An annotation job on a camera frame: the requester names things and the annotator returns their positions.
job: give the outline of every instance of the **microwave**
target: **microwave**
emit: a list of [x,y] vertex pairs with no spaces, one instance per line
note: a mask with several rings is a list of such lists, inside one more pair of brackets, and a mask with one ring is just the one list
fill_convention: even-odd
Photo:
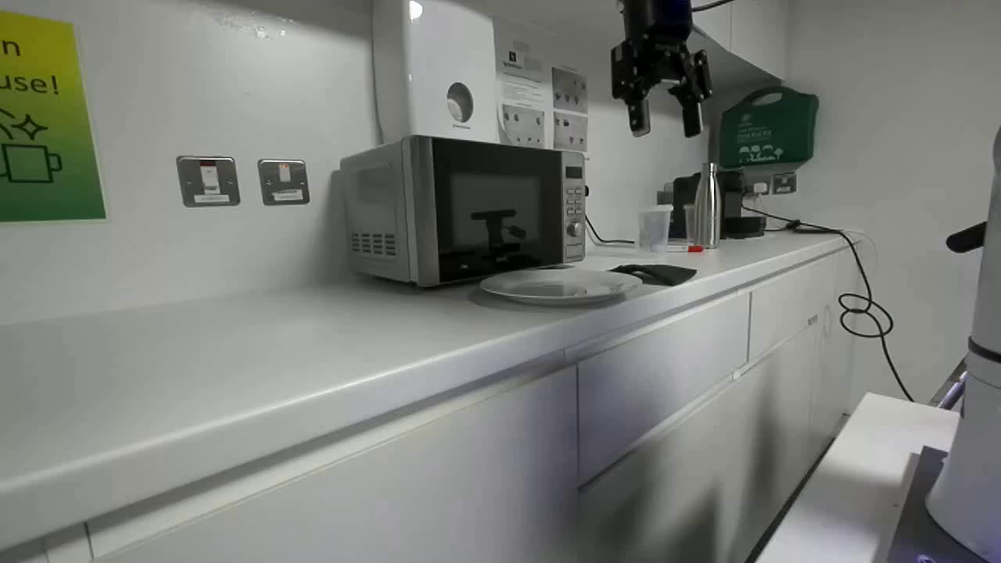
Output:
[[580,154],[404,138],[342,162],[355,271],[417,287],[584,261]]

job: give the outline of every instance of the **green sign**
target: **green sign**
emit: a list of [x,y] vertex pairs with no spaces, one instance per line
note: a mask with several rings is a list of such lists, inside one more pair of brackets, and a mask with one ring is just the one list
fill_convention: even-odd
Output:
[[67,22],[0,13],[0,224],[105,220]]

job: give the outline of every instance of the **wall socket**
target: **wall socket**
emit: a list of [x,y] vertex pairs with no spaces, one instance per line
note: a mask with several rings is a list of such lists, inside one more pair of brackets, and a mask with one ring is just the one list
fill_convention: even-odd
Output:
[[553,146],[590,154],[590,118],[576,112],[553,112]]
[[553,69],[553,108],[557,112],[590,112],[590,83],[568,69]]
[[544,146],[544,112],[531,108],[500,109],[500,141],[512,146]]

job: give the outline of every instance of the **light switch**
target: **light switch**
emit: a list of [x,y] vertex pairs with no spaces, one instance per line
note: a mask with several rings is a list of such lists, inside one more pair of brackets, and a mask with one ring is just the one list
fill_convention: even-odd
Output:
[[311,176],[308,162],[280,162],[261,159],[261,194],[267,207],[308,207],[311,204]]
[[230,156],[179,156],[184,207],[237,207],[237,167]]

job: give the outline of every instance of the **microwave window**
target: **microwave window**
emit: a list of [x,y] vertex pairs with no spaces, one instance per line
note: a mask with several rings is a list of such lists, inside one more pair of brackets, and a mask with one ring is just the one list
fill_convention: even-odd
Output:
[[540,176],[476,176],[451,178],[451,242],[453,249],[497,249],[543,242],[543,178]]

